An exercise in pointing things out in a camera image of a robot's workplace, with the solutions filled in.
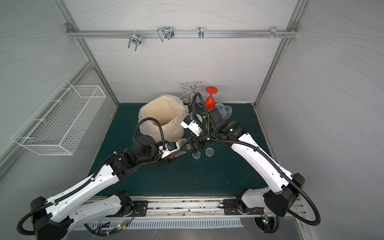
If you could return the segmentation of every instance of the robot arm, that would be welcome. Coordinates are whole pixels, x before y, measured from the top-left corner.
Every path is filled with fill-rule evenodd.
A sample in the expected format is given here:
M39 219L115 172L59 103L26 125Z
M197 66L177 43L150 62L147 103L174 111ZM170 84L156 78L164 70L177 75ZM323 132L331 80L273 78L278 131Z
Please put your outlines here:
M87 177L56 196L48 199L39 197L31 202L32 211L19 221L17 230L24 235L36 235L37 240L60 240L68 231L92 219L116 213L126 216L133 209L132 200L126 194L113 195L85 206L80 205L101 190L136 172L140 165L157 162L161 167L174 160L172 159L174 152L196 153L202 151L205 145L217 141L225 143L239 153L268 184L268 188L262 191L249 189L241 194L237 198L239 210L244 212L246 207L256 207L256 203L253 201L255 195L263 194L268 208L278 216L285 216L299 194L305 194L301 190L304 178L298 173L292 175L291 172L281 167L257 145L252 136L239 123L233 121L227 124L216 108L210 109L208 114L203 117L209 118L211 121L209 124L207 123L207 126L211 126L210 133L203 130L202 123L199 120L194 121L193 116L187 116L181 124L192 131L191 137L185 144L188 145L188 150L185 150L184 146L180 146L178 142L167 143L163 147L164 141L155 144L153 138L148 135L135 138L132 148L115 153L103 161L95 172L96 175ZM22 225L31 216L34 231L27 231ZM316 219L317 221L307 221L306 223L318 225L320 223L319 215L316 216Z

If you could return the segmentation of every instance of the white wire basket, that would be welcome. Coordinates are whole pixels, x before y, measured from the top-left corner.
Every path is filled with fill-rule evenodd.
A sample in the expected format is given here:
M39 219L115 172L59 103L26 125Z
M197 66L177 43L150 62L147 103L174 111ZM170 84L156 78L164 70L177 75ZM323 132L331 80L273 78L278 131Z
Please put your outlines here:
M11 140L38 155L73 155L105 97L100 86L66 80Z

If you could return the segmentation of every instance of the white wall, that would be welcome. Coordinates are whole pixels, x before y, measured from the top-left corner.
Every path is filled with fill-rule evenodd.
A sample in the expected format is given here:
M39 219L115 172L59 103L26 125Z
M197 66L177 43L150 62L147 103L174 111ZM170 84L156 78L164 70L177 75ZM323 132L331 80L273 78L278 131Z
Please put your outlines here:
M64 81L87 62L51 0L6 1L0 8L0 155L10 137ZM79 84L99 85L94 70ZM16 231L30 202L50 197L85 178L112 121L107 96L72 156L38 156L28 150L0 180L0 239L35 239ZM31 220L24 227L32 230Z
M314 239L384 238L383 13L380 0L310 0L259 105L320 210Z
M103 1L65 0L80 30L285 29L297 0ZM218 102L253 102L280 40L143 39L137 51L128 39L87 40L122 103L146 103L183 91L197 81L216 86Z
M0 8L0 157L11 136L87 62L51 0L7 0Z

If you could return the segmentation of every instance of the mounting plate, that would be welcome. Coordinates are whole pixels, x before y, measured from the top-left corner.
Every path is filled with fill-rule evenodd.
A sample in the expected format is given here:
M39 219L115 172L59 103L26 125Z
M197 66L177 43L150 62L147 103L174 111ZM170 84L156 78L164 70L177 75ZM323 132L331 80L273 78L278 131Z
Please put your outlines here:
M148 201L133 201L133 205L136 208L135 217L145 217L147 215ZM119 214L108 215L106 217L121 217Z
M259 211L255 209L249 209L248 214L243 214L237 209L237 204L236 204L236 199L224 199L224 214L225 215L261 215ZM264 213L264 208L263 207L256 207L258 210L260 210L262 213Z

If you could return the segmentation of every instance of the beige container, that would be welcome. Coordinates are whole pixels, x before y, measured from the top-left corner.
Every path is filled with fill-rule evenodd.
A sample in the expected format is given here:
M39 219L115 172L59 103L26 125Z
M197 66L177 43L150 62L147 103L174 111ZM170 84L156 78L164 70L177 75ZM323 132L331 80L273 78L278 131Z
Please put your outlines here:
M180 125L188 115L188 107L173 95L161 95L155 100L142 106L139 110L139 121L144 118L155 118L163 129L164 139L176 142L184 135L184 128ZM146 121L140 125L140 132L153 137L155 142L161 141L159 127L154 121Z

